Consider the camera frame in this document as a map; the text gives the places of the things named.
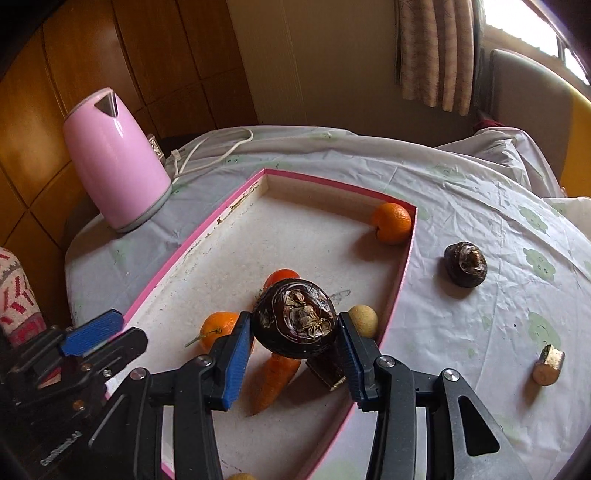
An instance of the yellow chair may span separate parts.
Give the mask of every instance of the yellow chair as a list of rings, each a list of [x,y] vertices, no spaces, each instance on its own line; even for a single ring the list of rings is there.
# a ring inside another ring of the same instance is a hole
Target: yellow chair
[[[492,117],[527,132],[570,197],[591,196],[591,102],[523,55],[491,52]]]

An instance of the window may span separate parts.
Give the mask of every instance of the window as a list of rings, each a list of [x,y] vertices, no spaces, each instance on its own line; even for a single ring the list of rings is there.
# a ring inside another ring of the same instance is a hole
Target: window
[[[522,0],[483,0],[486,23],[539,48],[560,61],[589,85],[585,72],[572,52],[565,48],[552,27]]]
[[[579,61],[574,57],[573,53],[568,49],[564,49],[564,64],[566,67],[573,72],[577,77],[579,77],[585,84],[589,84],[587,77],[585,76],[585,72]]]

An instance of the white power cord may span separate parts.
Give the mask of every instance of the white power cord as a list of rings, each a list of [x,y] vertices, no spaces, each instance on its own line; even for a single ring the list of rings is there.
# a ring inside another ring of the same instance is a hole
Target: white power cord
[[[174,150],[173,151],[173,157],[174,157],[174,175],[172,177],[173,180],[173,184],[175,184],[177,182],[177,180],[182,177],[183,175],[188,175],[189,173],[195,173],[196,171],[200,171],[200,170],[204,170],[206,168],[209,167],[213,167],[215,164],[220,163],[221,161],[225,160],[229,155],[232,154],[232,152],[234,150],[236,150],[240,145],[250,142],[250,140],[252,140],[252,138],[254,137],[254,133],[252,133],[252,130],[250,128],[244,128],[244,127],[240,127],[242,130],[246,131],[249,133],[249,137],[245,138],[243,140],[239,140],[236,143],[233,144],[233,146],[230,147],[230,149],[228,149],[228,151],[226,153],[224,153],[224,155],[222,155],[221,157],[216,158],[215,160],[213,160],[210,163],[207,163],[205,165],[199,165],[198,167],[195,168],[191,168],[190,170],[185,171],[185,167],[187,166],[187,163],[189,162],[189,160],[191,159],[191,156],[193,156],[193,154],[195,153],[195,151],[206,141],[210,138],[210,136],[208,135],[207,137],[205,137],[204,139],[200,140],[197,145],[195,145],[193,147],[193,149],[189,152],[189,154],[187,155],[187,158],[185,158],[185,161],[183,162],[183,164],[181,165],[181,168],[179,169],[178,167],[178,161],[181,159],[180,154],[178,153],[178,150]]]

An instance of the orange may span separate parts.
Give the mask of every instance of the orange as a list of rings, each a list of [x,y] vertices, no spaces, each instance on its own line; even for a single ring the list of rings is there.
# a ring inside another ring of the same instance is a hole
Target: orange
[[[405,242],[413,229],[413,220],[406,208],[397,203],[383,203],[371,217],[379,241],[398,245]]]
[[[209,352],[218,338],[230,335],[237,320],[238,314],[234,312],[216,312],[207,317],[199,332],[199,340],[203,348]]]
[[[274,283],[277,283],[280,280],[285,280],[286,278],[300,278],[297,272],[290,270],[289,268],[282,268],[273,272],[269,277],[265,280],[265,285],[263,286],[263,291],[268,289]]]

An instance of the wooden wall panel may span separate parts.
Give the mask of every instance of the wooden wall panel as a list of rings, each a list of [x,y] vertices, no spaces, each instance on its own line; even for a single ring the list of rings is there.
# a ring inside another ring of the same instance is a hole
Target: wooden wall panel
[[[58,245],[61,245],[64,225],[70,212],[85,194],[74,164],[70,162],[33,203],[31,207],[33,215]]]
[[[146,103],[198,79],[175,0],[116,0],[113,6]]]
[[[159,138],[158,131],[152,121],[152,117],[150,116],[150,112],[148,111],[148,107],[144,107],[141,110],[138,110],[134,113],[135,121],[141,127],[145,135],[152,134],[156,138]]]
[[[199,82],[148,105],[148,110],[161,138],[216,128]]]
[[[68,326],[63,254],[30,213],[18,222],[6,248],[20,260],[46,323]]]
[[[203,88],[218,128],[258,123],[242,67],[204,80]]]
[[[110,86],[157,137],[256,123],[225,1],[178,1],[67,0],[0,81],[0,245],[48,324],[70,323],[60,248],[85,195],[63,141],[67,111]]]
[[[12,232],[25,207],[12,191],[4,172],[0,170],[0,245],[2,245]]]
[[[178,7],[202,79],[242,67],[226,0],[178,0]]]
[[[0,163],[27,205],[69,161],[63,115],[46,72],[41,33],[0,82]]]
[[[142,107],[119,44],[109,0],[68,0],[43,25],[47,60],[69,112],[111,87],[131,112]]]

